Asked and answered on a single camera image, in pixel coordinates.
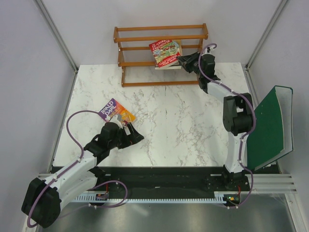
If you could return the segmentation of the Nineteen Eighty-Four blue book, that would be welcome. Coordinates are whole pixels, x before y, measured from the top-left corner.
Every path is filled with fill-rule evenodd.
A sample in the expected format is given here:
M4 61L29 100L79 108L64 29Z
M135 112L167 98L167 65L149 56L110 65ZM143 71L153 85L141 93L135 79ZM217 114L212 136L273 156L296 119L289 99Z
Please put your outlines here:
M182 66L179 63L175 63L173 65L170 66L162 66L159 67L157 64L154 67L156 70L174 70L174 69L181 69Z

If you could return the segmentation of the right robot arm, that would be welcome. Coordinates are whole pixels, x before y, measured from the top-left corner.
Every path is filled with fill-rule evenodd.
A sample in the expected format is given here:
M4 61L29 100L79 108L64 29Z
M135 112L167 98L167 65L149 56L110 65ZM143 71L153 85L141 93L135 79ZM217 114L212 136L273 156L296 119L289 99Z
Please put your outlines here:
M233 190L239 180L236 175L244 170L243 158L247 136L255 129L252 96L250 93L237 93L227 87L215 74L215 56L210 53L193 53L178 56L179 64L188 73L197 74L199 87L207 94L223 103L223 125L228 132L228 152L225 171L221 178L222 187Z

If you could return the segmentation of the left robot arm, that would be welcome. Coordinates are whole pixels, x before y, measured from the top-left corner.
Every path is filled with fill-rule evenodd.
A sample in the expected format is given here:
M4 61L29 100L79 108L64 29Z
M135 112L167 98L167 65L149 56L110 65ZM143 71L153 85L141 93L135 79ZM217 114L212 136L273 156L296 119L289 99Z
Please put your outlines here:
M44 179L36 177L30 182L21 207L28 217L27 226L47 228L74 198L90 189L103 189L106 178L98 164L112 149L124 149L143 139L131 123L124 127L115 122L105 123L101 132L82 147L80 157L53 175Z

